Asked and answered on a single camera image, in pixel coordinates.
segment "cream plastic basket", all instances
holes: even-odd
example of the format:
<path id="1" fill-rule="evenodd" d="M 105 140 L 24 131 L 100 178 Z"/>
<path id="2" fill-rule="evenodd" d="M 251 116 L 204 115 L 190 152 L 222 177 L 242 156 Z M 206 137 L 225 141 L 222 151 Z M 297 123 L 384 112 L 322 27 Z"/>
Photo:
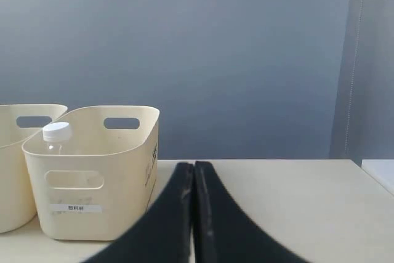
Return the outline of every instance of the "cream plastic basket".
<path id="1" fill-rule="evenodd" d="M 21 146 L 41 127 L 19 127 L 17 120 L 49 117 L 50 121 L 66 111 L 62 105 L 0 106 L 0 233 L 22 226 L 36 214 Z"/>
<path id="2" fill-rule="evenodd" d="M 105 127 L 108 119 L 139 127 Z M 159 110 L 95 106 L 67 113 L 68 155 L 46 154 L 42 131 L 23 144 L 41 228 L 63 240 L 114 240 L 145 212 L 155 184 Z"/>

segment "plastic bottle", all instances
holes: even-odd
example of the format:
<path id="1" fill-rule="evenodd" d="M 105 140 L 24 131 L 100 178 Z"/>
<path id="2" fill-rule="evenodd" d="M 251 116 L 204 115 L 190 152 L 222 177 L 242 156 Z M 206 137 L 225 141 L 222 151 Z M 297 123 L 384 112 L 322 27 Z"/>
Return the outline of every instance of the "plastic bottle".
<path id="1" fill-rule="evenodd" d="M 72 135 L 73 131 L 69 123 L 50 123 L 44 126 L 42 136 L 47 143 L 47 154 L 66 154 L 67 142 Z"/>

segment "white bottle cap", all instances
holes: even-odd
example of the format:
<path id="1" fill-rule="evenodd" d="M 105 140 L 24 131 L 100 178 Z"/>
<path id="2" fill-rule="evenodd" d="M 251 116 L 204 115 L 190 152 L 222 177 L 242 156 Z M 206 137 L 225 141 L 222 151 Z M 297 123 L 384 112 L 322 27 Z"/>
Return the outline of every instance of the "white bottle cap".
<path id="1" fill-rule="evenodd" d="M 59 143 L 68 141 L 73 132 L 69 123 L 50 123 L 43 127 L 42 136 L 45 142 Z"/>

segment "plastic basket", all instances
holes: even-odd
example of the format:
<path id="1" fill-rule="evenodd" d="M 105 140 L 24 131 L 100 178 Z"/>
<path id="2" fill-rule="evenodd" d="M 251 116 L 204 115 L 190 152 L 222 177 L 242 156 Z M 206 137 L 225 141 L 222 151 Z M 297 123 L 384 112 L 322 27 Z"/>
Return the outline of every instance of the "plastic basket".
<path id="1" fill-rule="evenodd" d="M 62 105 L 0 106 L 0 233 L 22 226 L 36 214 L 21 146 L 42 126 L 20 127 L 17 121 L 51 121 L 66 111 Z"/>
<path id="2" fill-rule="evenodd" d="M 135 129 L 106 127 L 134 118 Z M 48 155 L 42 131 L 23 144 L 42 230 L 64 240 L 114 240 L 146 210 L 155 184 L 159 110 L 96 106 L 69 112 L 73 154 Z M 91 179 L 88 186 L 81 180 Z"/>

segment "gray wall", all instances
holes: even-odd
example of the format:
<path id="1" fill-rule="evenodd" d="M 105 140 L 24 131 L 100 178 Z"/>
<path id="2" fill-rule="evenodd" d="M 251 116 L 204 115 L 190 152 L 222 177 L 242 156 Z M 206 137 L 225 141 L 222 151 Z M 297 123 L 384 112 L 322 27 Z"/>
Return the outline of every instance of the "gray wall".
<path id="1" fill-rule="evenodd" d="M 161 109 L 160 158 L 325 158 L 348 0 L 0 0 L 0 102 Z"/>
<path id="2" fill-rule="evenodd" d="M 350 1 L 332 157 L 394 158 L 393 21 L 394 0 Z"/>

